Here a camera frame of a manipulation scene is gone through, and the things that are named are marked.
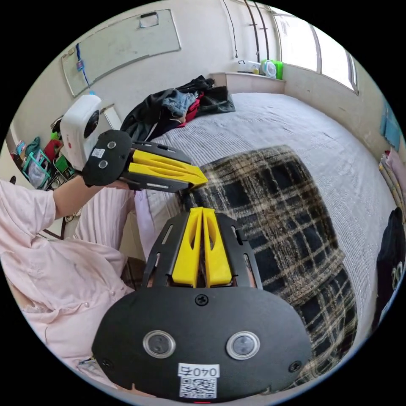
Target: whiteboard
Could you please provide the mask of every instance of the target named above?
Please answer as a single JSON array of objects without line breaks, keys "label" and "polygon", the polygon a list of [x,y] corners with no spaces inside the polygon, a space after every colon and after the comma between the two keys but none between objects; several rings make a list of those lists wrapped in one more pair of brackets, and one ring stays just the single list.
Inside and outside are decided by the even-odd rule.
[{"label": "whiteboard", "polygon": [[[179,36],[169,9],[128,17],[102,28],[79,43],[80,58],[90,85],[116,69],[154,55],[181,50]],[[88,84],[78,71],[77,49],[61,58],[68,87],[74,97]]]}]

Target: window frame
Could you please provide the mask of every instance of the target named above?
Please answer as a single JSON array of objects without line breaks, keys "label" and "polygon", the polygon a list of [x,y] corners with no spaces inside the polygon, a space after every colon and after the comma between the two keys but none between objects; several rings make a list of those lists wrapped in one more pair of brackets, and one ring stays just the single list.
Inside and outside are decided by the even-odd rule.
[{"label": "window frame", "polygon": [[[298,18],[298,17],[296,17],[296,16],[294,16],[292,14],[288,14],[288,13],[277,13],[271,8],[271,6],[268,6],[268,7],[269,7],[269,12],[270,12],[270,14],[272,16],[272,24],[274,25],[274,32],[275,32],[275,34],[277,36],[278,59],[280,61],[282,61],[283,50],[282,50],[282,43],[281,43],[281,35],[280,35],[280,32],[279,32],[278,23],[277,23],[275,17],[276,16],[290,17],[290,18]],[[312,31],[312,34],[313,34],[313,37],[314,37],[314,42],[315,42],[315,47],[316,47],[316,54],[317,54],[317,70],[316,70],[316,73],[319,74],[319,75],[328,77],[330,80],[334,80],[336,83],[339,83],[341,86],[344,86],[346,89],[352,91],[356,95],[359,95],[358,82],[357,82],[357,79],[358,79],[357,78],[357,68],[355,66],[354,58],[347,52],[347,50],[345,50],[346,55],[347,55],[347,63],[348,63],[348,79],[349,79],[349,82],[352,85],[352,89],[349,88],[348,86],[342,84],[338,80],[336,80],[336,79],[334,79],[334,78],[332,78],[330,76],[324,75],[322,73],[322,55],[321,55],[320,41],[318,39],[316,30],[314,29],[313,25],[311,25],[310,23],[308,23],[308,24],[309,24],[310,30]],[[312,70],[312,69],[302,68],[301,66],[298,66],[298,67],[301,68],[301,69],[306,69],[308,71],[314,72],[314,70]]]}]

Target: bed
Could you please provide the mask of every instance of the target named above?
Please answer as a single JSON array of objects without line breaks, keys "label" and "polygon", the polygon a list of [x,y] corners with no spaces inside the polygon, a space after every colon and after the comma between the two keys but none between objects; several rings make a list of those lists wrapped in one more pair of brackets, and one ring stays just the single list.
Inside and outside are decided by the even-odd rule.
[{"label": "bed", "polygon": [[[344,127],[295,98],[237,93],[233,100],[236,112],[197,118],[154,142],[183,150],[198,166],[252,149],[290,146],[314,178],[346,255],[359,319],[355,341],[362,342],[374,312],[376,257],[396,207],[378,163]],[[168,193],[137,192],[135,200],[147,258],[155,238],[179,208]]]}]

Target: black jacket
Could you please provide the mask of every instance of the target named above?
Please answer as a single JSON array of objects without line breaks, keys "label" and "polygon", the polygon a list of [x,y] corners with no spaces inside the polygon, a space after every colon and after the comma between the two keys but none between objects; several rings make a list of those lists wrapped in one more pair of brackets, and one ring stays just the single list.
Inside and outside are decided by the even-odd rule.
[{"label": "black jacket", "polygon": [[389,216],[388,225],[382,236],[381,250],[376,260],[378,291],[372,330],[379,324],[382,310],[393,295],[392,270],[406,256],[406,237],[402,224],[402,210],[397,207]]},{"label": "black jacket", "polygon": [[[231,95],[225,86],[214,86],[213,79],[199,76],[191,82],[176,88],[182,93],[204,93],[196,117],[204,114],[216,114],[235,111]],[[175,89],[167,89],[150,94],[143,102],[128,113],[120,130],[127,132],[133,141],[144,141],[153,125],[158,122],[162,101],[170,97]]]}]

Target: sleeve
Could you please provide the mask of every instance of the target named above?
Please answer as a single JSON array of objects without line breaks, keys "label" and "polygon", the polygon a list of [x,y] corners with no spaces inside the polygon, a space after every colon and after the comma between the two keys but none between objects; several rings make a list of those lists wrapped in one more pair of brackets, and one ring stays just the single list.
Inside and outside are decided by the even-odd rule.
[{"label": "sleeve", "polygon": [[0,180],[0,225],[31,239],[55,221],[53,191],[29,190]]}]

